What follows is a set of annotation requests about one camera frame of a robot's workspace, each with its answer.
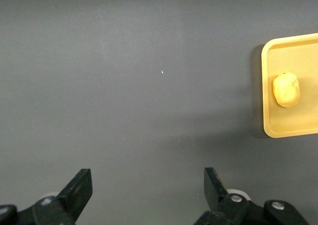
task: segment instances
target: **yellow tray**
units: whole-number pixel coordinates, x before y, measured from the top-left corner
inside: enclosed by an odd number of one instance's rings
[[[300,101],[284,108],[274,97],[273,80],[297,76]],[[318,133],[318,33],[269,41],[262,50],[264,130],[270,137]]]

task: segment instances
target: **yellow object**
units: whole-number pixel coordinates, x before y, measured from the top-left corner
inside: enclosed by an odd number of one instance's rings
[[[282,107],[294,107],[300,99],[299,81],[293,73],[283,73],[273,80],[276,101]]]
[[[273,93],[274,79],[283,73],[297,76],[301,99],[281,107]],[[264,130],[270,137],[318,133],[318,33],[269,41],[262,51]]]

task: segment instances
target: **screw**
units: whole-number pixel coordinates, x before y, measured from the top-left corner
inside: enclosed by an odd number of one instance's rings
[[[0,209],[0,215],[5,214],[6,212],[8,212],[9,208],[8,207],[4,207],[2,209]]]
[[[232,195],[231,199],[233,202],[236,202],[236,203],[240,203],[242,201],[242,198],[239,195]]]
[[[272,206],[273,206],[273,208],[278,209],[278,210],[284,210],[285,209],[284,205],[282,205],[279,202],[273,202]]]
[[[42,206],[45,206],[45,205],[48,205],[48,204],[51,203],[51,202],[52,202],[51,199],[45,198],[45,199],[41,202],[41,205],[42,205]]]

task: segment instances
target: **metal screw head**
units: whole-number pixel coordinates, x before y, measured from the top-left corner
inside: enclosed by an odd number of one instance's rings
[[[1,215],[1,214],[5,214],[6,212],[8,212],[8,210],[9,210],[8,207],[5,207],[5,208],[0,209],[0,215]]]
[[[273,208],[278,209],[278,210],[284,210],[285,209],[284,205],[282,205],[279,202],[273,202],[272,206],[273,206]]]
[[[49,203],[51,203],[52,200],[50,198],[45,198],[43,199],[43,201],[41,202],[42,206],[48,205]]]
[[[232,195],[231,199],[233,202],[236,202],[236,203],[240,203],[242,201],[242,198],[239,195]]]

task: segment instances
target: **gray table surface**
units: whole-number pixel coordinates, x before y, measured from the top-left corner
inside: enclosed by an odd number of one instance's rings
[[[318,0],[0,0],[0,204],[91,168],[85,224],[193,224],[204,167],[318,223],[318,135],[262,129],[262,46]]]

